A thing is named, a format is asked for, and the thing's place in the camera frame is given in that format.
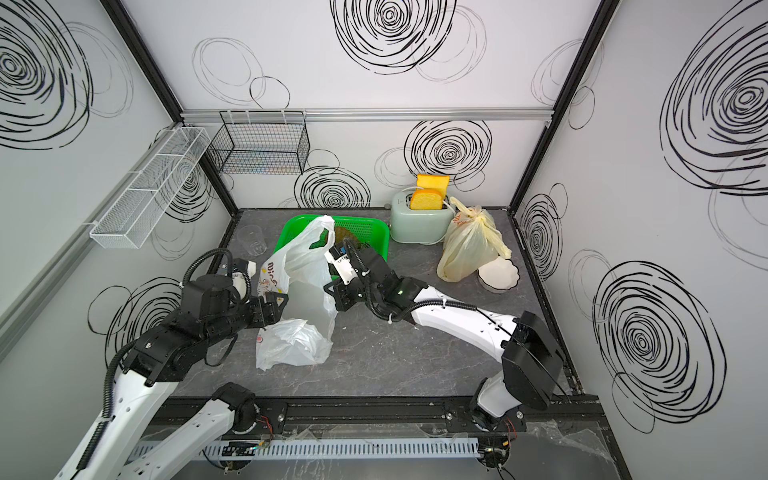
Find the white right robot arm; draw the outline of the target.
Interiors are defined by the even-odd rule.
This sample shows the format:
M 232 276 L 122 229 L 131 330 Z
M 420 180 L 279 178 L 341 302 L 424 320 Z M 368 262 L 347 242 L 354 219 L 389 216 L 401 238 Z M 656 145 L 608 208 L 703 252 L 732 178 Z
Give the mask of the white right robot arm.
M 324 254 L 336 278 L 324 286 L 339 312 L 363 304 L 378 319 L 407 321 L 452 335 L 498 361 L 501 371 L 474 395 L 480 421 L 520 406 L 548 409 L 560 388 L 565 354 L 547 323 L 530 311 L 515 316 L 453 299 L 413 277 L 398 275 L 371 247 L 345 239 Z

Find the white bunny print plastic bag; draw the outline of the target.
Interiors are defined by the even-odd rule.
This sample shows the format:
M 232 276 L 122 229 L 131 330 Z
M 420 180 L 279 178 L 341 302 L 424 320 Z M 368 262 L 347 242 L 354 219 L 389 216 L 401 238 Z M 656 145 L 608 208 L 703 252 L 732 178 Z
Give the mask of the white bunny print plastic bag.
M 310 219 L 260 267 L 258 292 L 286 294 L 288 302 L 281 319 L 260 331 L 258 369 L 318 365 L 329 357 L 337 310 L 324 286 L 331 282 L 326 254 L 335 242 L 334 227 L 328 215 Z

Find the yellowish fruit print plastic bag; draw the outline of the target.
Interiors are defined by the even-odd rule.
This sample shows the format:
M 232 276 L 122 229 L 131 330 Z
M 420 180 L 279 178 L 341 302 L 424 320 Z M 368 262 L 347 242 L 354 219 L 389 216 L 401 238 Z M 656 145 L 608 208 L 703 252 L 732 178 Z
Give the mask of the yellowish fruit print plastic bag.
M 439 279 L 456 283 L 497 258 L 511 258 L 510 248 L 486 209 L 467 207 L 453 196 L 449 203 L 456 215 L 443 238 L 442 256 L 437 265 Z

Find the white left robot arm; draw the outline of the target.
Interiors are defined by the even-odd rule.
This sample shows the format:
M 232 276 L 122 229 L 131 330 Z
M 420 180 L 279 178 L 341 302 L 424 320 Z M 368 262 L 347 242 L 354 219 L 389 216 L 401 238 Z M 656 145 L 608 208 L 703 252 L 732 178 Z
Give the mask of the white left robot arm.
M 256 396 L 229 382 L 181 427 L 136 460 L 129 457 L 147 426 L 210 347 L 235 343 L 241 331 L 280 321 L 289 297 L 252 288 L 254 263 L 225 248 L 185 271 L 179 306 L 108 363 L 101 413 L 57 473 L 59 479 L 170 479 L 217 438 L 266 425 Z

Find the green pineapple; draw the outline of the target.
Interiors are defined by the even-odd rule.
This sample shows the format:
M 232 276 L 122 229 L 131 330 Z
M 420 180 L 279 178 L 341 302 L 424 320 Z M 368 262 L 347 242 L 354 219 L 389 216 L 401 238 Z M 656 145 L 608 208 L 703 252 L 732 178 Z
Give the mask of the green pineapple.
M 335 226 L 334 236 L 335 236 L 334 244 L 336 246 L 343 246 L 344 242 L 350 243 L 355 247 L 359 247 L 361 245 L 359 239 L 347 228 L 344 228 L 341 226 Z

